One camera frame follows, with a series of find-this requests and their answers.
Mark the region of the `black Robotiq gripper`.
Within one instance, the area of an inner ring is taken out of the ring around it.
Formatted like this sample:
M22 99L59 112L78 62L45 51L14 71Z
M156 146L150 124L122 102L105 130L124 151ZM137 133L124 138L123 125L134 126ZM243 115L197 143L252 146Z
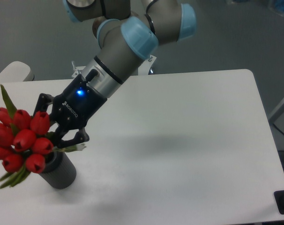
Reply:
M46 112L52 105L50 120L58 123L53 135L53 145L66 148L90 140L85 126L92 115L107 101L87 85L78 75L61 94L56 97L41 93L33 115Z

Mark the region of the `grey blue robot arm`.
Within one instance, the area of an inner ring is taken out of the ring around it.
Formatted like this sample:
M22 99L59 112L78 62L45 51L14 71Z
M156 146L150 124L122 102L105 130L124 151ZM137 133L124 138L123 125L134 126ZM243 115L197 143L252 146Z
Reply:
M73 22L94 19L100 52L55 97L40 94L36 112L52 107L50 121L58 127L51 136L57 148L89 140L85 126L92 115L155 49L189 38L196 31L196 14L176 0L144 0L145 14L134 15L128 0L66 0Z

